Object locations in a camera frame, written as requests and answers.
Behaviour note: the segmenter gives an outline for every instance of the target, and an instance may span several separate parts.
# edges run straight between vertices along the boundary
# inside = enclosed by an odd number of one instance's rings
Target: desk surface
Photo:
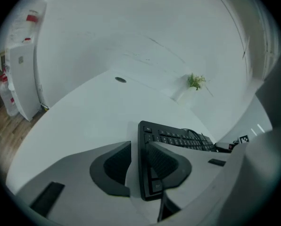
[[[116,81],[117,76],[127,82]],[[132,154],[136,156],[138,123],[142,120],[190,128],[215,142],[192,111],[156,90],[109,70],[62,98],[35,124],[13,159],[6,185],[16,194],[25,183],[61,158],[103,145],[131,141]],[[132,160],[130,168],[136,167],[137,160]],[[138,187],[138,175],[127,181]],[[131,198],[141,203],[141,211],[152,214],[156,221],[156,212],[144,204],[148,202],[142,201],[139,189],[131,188]],[[159,209],[159,200],[150,203]]]

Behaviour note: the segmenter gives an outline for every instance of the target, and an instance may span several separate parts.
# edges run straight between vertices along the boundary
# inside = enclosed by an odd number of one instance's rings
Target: light strip
[[[253,129],[251,129],[252,130],[252,132],[257,136],[257,133],[253,130]]]
[[[265,133],[265,131],[263,130],[263,128],[262,128],[259,124],[257,124],[257,126],[260,128],[260,130],[261,130],[263,133]]]

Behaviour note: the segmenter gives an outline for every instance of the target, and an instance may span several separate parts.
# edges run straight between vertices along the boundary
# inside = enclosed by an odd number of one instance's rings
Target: red label
[[[27,21],[31,21],[31,22],[38,22],[38,18],[34,15],[27,15],[27,18],[26,18]]]

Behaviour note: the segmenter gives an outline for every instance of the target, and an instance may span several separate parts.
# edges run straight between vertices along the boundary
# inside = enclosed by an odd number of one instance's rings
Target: green plant
[[[203,84],[206,82],[206,79],[201,75],[197,76],[193,73],[188,78],[188,84],[190,87],[196,87],[196,90],[201,89]]]

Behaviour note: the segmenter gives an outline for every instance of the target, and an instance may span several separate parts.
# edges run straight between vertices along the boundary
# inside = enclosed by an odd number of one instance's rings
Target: plastic bottle
[[[3,100],[5,108],[9,116],[15,116],[18,114],[18,109],[15,104],[12,93],[8,89],[8,78],[5,74],[0,76],[0,96]]]

